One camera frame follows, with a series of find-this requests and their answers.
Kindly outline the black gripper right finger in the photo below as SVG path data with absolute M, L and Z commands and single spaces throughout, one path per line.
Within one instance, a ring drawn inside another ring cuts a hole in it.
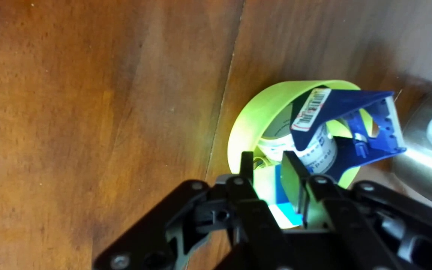
M 308 207 L 310 195 L 307 190 L 307 181 L 311 178 L 307 166 L 298 157 L 295 151 L 286 151 L 283 157 L 283 187 L 284 192 L 296 208 L 296 213 L 302 217 L 302 225 L 308 225 Z

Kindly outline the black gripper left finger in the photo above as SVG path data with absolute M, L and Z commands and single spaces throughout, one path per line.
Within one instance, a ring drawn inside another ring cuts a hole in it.
M 241 177 L 250 184 L 254 183 L 254 153 L 244 151 L 241 156 Z

